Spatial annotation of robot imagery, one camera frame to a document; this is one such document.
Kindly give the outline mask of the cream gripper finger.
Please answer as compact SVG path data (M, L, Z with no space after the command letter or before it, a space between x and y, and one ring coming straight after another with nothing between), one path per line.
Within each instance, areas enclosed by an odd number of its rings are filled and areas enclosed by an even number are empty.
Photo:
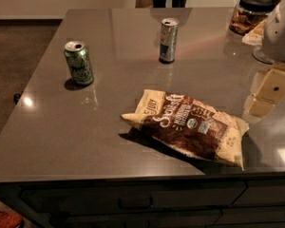
M273 104L261 101L253 95L249 95L244 103L244 113L259 118L265 117L274 108Z
M262 102L276 105L285 98L285 70L271 68L256 74L252 94Z

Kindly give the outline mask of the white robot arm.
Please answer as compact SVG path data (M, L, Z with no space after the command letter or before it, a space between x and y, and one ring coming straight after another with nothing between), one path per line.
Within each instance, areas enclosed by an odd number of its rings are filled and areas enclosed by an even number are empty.
M256 122L285 98L285 0L247 33L242 42L254 46L256 59L270 64L255 74L244 104L243 116Z

